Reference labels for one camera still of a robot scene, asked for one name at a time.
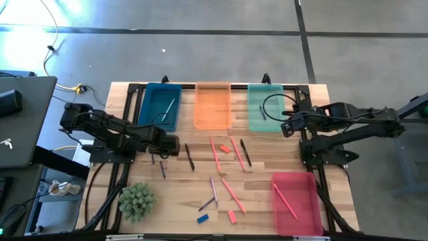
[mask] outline green plant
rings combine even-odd
[[[119,202],[119,209],[125,215],[125,219],[131,219],[131,222],[135,223],[153,211],[156,199],[147,183],[135,183],[122,189]]]

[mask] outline wooden table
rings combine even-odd
[[[108,95],[106,112],[121,117],[124,111],[128,82],[113,82]],[[321,106],[329,104],[327,86],[324,84],[310,84],[312,104]],[[194,90],[183,90],[177,131],[181,143],[178,157],[169,157],[164,161],[166,179],[163,179],[159,167],[160,157],[156,157],[156,164],[152,165],[148,153],[138,153],[135,163],[131,165],[128,185],[143,182],[148,183],[157,197],[154,212],[144,221],[132,224],[128,220],[120,223],[122,233],[162,233],[162,234],[276,234],[272,207],[272,193],[270,179],[277,171],[306,171],[300,160],[298,141],[300,133],[286,139],[282,133],[254,133],[248,129],[247,90],[232,90],[232,128],[220,131],[200,131],[193,125]],[[130,121],[133,117],[131,104]],[[291,101],[286,101],[286,109],[292,108]],[[209,136],[213,137],[215,148],[221,164],[221,172],[217,171]],[[235,141],[243,139],[251,157],[252,167],[249,167],[244,153],[241,156],[245,161],[245,172],[239,164],[237,155],[233,151],[229,137]],[[192,172],[187,159],[184,144],[191,150],[196,170]],[[230,154],[220,151],[220,146],[226,144],[231,148]],[[96,166],[91,168],[88,177],[92,178]],[[108,189],[108,182],[112,164],[105,164],[101,168],[90,192],[88,216],[91,218],[104,202]],[[354,229],[358,223],[354,204],[346,174],[338,167],[325,166],[328,188],[332,203],[336,206],[343,218]],[[219,198],[219,207],[211,204],[204,212],[198,209],[213,196],[209,178],[213,177]],[[241,203],[247,210],[244,214],[225,189],[220,178],[227,180]],[[77,228],[84,225],[84,202],[82,201]],[[324,206],[320,202],[322,223],[328,229]],[[117,201],[112,204],[110,212],[110,228]],[[228,210],[234,210],[237,223],[232,225],[227,215]],[[209,215],[209,220],[198,225],[196,219],[203,214]]]

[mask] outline gray floor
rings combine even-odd
[[[0,23],[52,25],[39,1],[26,2],[10,0]],[[60,26],[299,30],[291,0],[45,2]],[[424,0],[301,0],[301,4],[308,31],[428,32],[428,2]],[[45,46],[53,38],[54,34],[37,28],[0,32],[0,69],[43,75]],[[428,91],[426,38],[309,37],[308,41],[316,82],[328,85],[332,102],[399,108]],[[164,75],[172,81],[259,82],[263,73],[269,72],[274,82],[308,83],[298,36],[62,33],[59,42],[58,53],[47,64],[48,72],[65,85],[93,86],[102,100],[111,81],[160,81]],[[74,97],[58,91],[55,95],[67,100]],[[101,108],[91,94],[78,96],[76,102]],[[63,105],[52,100],[41,146],[51,149],[74,144],[56,131]],[[423,162],[426,136],[420,135],[421,127],[408,129],[403,145],[410,157]],[[371,138],[346,148],[360,154],[360,159],[350,164],[349,173],[361,230],[427,239],[428,194],[390,195],[392,189],[404,184],[392,141]]]

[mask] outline plastic bin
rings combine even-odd
[[[229,82],[198,82],[195,87],[193,124],[201,130],[231,127],[231,87]]]
[[[162,122],[165,113],[174,100],[168,111],[165,120]],[[162,123],[167,125],[156,125],[166,131],[173,132],[177,128],[178,113],[181,103],[180,84],[159,84],[149,83],[145,89],[144,100],[142,101],[139,125],[151,123]]]
[[[260,107],[263,101],[271,94],[283,94],[284,89],[280,84],[249,84],[247,91],[248,100],[248,121],[249,129],[254,132],[280,132],[281,122],[271,118],[263,118]],[[281,114],[286,109],[283,96],[269,98],[265,104],[266,112],[270,116],[285,119],[286,116]]]
[[[281,191],[297,220],[282,201],[274,184]],[[272,175],[275,227],[282,236],[321,236],[321,222],[315,177],[312,173],[274,173]]]

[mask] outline blue eraser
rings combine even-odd
[[[208,214],[205,214],[204,216],[202,216],[202,217],[200,217],[200,218],[198,218],[198,224],[200,224],[200,223],[203,223],[203,222],[205,222],[205,221],[207,221],[208,220]]]

